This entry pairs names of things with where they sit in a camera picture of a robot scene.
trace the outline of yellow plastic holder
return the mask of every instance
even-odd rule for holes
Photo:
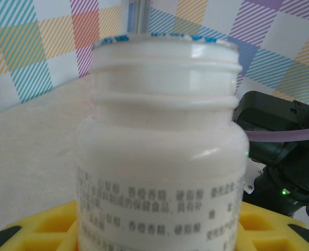
[[[309,251],[304,234],[298,234],[293,226],[306,230],[298,220],[243,202],[235,251]],[[77,250],[75,201],[0,231],[0,251]]]

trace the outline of purple cable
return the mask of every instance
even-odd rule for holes
[[[255,142],[293,142],[309,140],[309,129],[294,131],[245,131],[248,140]]]

